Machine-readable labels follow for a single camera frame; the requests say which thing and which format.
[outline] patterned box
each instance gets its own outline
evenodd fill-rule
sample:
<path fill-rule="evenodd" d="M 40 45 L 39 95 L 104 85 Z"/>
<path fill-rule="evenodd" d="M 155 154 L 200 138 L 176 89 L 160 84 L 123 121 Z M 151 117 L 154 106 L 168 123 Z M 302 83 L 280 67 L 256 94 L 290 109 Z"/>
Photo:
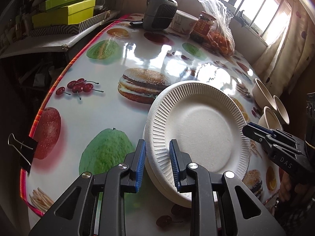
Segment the patterned box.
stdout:
<path fill-rule="evenodd" d="M 51 26 L 46 28 L 34 29 L 31 31 L 31 36 L 42 36 L 42 35 L 52 35 L 52 34 L 79 34 L 89 27 L 99 23 L 102 20 L 105 20 L 109 17 L 110 11 L 105 11 L 99 15 L 91 17 L 87 20 L 82 21 L 81 23 L 74 25 L 59 25 Z"/>

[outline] paper cup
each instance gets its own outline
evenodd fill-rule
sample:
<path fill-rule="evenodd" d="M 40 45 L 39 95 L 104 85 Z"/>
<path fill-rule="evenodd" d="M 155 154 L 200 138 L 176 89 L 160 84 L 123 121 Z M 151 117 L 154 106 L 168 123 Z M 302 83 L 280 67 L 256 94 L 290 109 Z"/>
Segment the paper cup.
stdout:
<path fill-rule="evenodd" d="M 272 107 L 274 110 L 277 110 L 276 103 L 273 100 L 271 94 L 265 85 L 257 78 L 255 79 L 255 85 L 253 87 L 252 93 L 256 103 L 261 109 L 263 109 L 265 106 L 268 106 Z"/>
<path fill-rule="evenodd" d="M 181 34 L 188 35 L 193 30 L 198 19 L 186 12 L 177 10 L 171 22 L 171 28 Z"/>
<path fill-rule="evenodd" d="M 274 112 L 267 106 L 264 107 L 264 114 L 258 121 L 258 125 L 267 128 L 267 129 L 280 129 L 282 130 L 282 126 L 277 118 L 277 116 L 274 114 Z"/>
<path fill-rule="evenodd" d="M 288 115 L 288 112 L 287 112 L 286 108 L 284 107 L 283 103 L 281 102 L 281 100 L 277 96 L 273 96 L 273 99 L 274 99 L 276 106 L 277 106 L 277 110 L 273 109 L 273 112 L 278 117 L 281 125 L 283 125 L 283 124 L 289 125 L 289 123 L 290 123 L 289 115 Z"/>

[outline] screw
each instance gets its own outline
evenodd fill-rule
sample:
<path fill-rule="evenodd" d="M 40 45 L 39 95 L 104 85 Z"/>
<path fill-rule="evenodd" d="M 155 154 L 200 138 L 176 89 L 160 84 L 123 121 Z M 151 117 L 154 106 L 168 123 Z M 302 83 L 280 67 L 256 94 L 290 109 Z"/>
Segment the screw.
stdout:
<path fill-rule="evenodd" d="M 87 179 L 87 178 L 90 178 L 90 177 L 91 177 L 91 173 L 90 172 L 84 172 L 82 174 L 82 178 L 84 178 L 84 179 Z"/>
<path fill-rule="evenodd" d="M 121 170 L 124 170 L 128 167 L 128 165 L 126 163 L 121 163 L 118 165 L 118 168 L 121 169 Z"/>
<path fill-rule="evenodd" d="M 198 164 L 192 162 L 192 163 L 189 163 L 189 164 L 188 164 L 188 167 L 190 167 L 191 169 L 196 169 L 196 168 L 198 168 Z"/>
<path fill-rule="evenodd" d="M 233 178 L 234 177 L 234 173 L 232 171 L 227 171 L 225 172 L 225 176 L 228 178 Z"/>

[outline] hand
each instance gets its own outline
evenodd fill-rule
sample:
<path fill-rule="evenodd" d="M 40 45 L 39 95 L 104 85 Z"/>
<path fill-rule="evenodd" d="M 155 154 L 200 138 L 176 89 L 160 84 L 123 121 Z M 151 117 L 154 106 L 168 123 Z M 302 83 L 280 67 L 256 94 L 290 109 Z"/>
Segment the hand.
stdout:
<path fill-rule="evenodd" d="M 288 201 L 291 197 L 290 190 L 292 188 L 291 179 L 288 173 L 284 172 L 280 184 L 279 198 L 282 202 Z M 294 191 L 297 193 L 292 206 L 307 203 L 315 193 L 315 187 L 310 184 L 297 184 Z"/>

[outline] red table edge trim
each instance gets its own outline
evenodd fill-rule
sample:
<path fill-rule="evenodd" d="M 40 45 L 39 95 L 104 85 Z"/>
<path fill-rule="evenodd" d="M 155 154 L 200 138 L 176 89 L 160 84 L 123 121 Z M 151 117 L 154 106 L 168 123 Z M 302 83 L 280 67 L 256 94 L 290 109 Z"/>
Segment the red table edge trim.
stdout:
<path fill-rule="evenodd" d="M 127 14 L 124 15 L 122 17 L 120 17 L 120 19 L 126 19 L 127 17 L 129 17 L 131 14 Z M 46 97 L 44 98 L 44 101 L 42 102 L 38 113 L 35 117 L 35 120 L 33 122 L 32 128 L 30 130 L 29 136 L 33 137 L 34 136 L 34 132 L 36 130 L 38 121 L 42 115 L 42 111 L 45 109 L 48 100 L 50 99 L 52 93 L 55 91 L 57 85 L 59 84 L 59 82 L 61 81 L 61 79 L 63 78 L 63 76 L 66 74 L 66 72 L 69 70 L 69 68 L 72 66 L 72 64 L 84 53 L 84 51 L 86 51 L 87 48 L 89 48 L 91 46 L 91 44 L 93 42 L 95 42 L 97 39 L 100 38 L 100 36 L 109 28 L 111 28 L 112 26 L 115 26 L 116 24 L 118 24 L 121 21 L 118 22 L 113 22 L 111 24 L 109 24 L 107 27 L 105 27 L 103 30 L 101 30 L 92 40 L 90 40 L 90 42 L 69 62 L 69 64 L 66 66 L 66 68 L 62 71 L 62 73 L 59 75 L 59 77 L 57 78 L 57 80 L 54 82 L 54 84 L 52 85 L 52 87 L 50 88 L 49 92 L 47 93 Z M 35 208 L 34 206 L 32 206 L 32 204 L 30 204 L 27 201 L 27 196 L 26 196 L 26 171 L 24 169 L 21 169 L 20 172 L 20 197 L 22 198 L 22 200 L 24 200 L 24 202 L 26 203 L 26 205 L 39 217 L 42 217 L 45 213 L 41 212 L 40 210 L 38 210 L 37 208 Z"/>

